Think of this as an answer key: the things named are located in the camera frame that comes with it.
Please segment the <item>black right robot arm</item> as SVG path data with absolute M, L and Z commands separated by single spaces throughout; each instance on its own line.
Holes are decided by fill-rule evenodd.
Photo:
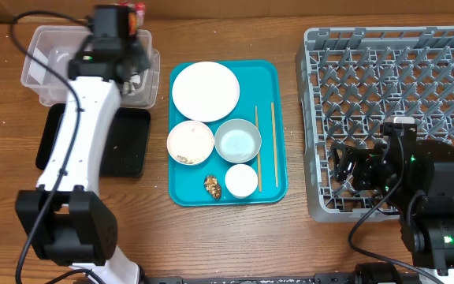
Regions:
M 334 177 L 353 177 L 357 189 L 377 189 L 400 216 L 401 239 L 412 262 L 352 249 L 419 275 L 422 283 L 454 283 L 454 147 L 437 140 L 393 136 L 360 149 L 331 146 Z

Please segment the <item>red snack wrapper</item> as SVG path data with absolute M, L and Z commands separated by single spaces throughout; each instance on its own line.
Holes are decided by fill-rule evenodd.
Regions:
M 143 27 L 146 13 L 145 4 L 143 2 L 121 1 L 118 3 L 118 5 L 128 7 L 129 34 L 135 35 L 136 32 Z

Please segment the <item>grey-green bowl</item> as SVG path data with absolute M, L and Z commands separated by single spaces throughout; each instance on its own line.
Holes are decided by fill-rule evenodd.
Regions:
M 214 135 L 217 153 L 229 163 L 246 163 L 257 155 L 258 132 L 255 125 L 244 119 L 222 123 Z

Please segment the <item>pink bowl with rice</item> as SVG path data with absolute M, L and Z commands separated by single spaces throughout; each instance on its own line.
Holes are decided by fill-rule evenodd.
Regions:
M 194 166 L 206 161 L 214 149 L 214 135 L 200 121 L 183 121 L 167 137 L 167 151 L 176 162 Z

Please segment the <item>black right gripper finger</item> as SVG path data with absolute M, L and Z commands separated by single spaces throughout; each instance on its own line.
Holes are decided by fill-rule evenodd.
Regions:
M 349 175 L 352 174 L 355 166 L 354 156 L 342 156 L 341 158 L 335 157 L 333 169 L 333 178 L 336 181 L 346 181 Z
M 330 151 L 332 152 L 333 156 L 336 158 L 342 157 L 344 154 L 349 153 L 355 150 L 355 147 L 347 145 L 340 141 L 334 141 L 331 144 Z

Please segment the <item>small white cup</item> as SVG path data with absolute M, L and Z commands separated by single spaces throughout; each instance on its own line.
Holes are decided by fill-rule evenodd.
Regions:
M 257 173 L 246 164 L 231 166 L 225 174 L 225 186 L 234 197 L 246 198 L 258 188 Z

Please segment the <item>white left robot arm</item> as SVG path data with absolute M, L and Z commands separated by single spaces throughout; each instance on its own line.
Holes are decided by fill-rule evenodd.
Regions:
M 50 159 L 15 210 L 33 251 L 95 283 L 145 283 L 142 267 L 117 244 L 117 219 L 99 195 L 99 171 L 110 126 L 131 77 L 149 69 L 138 39 L 139 16 L 126 5 L 98 5 L 89 30 L 61 77 L 68 95 Z

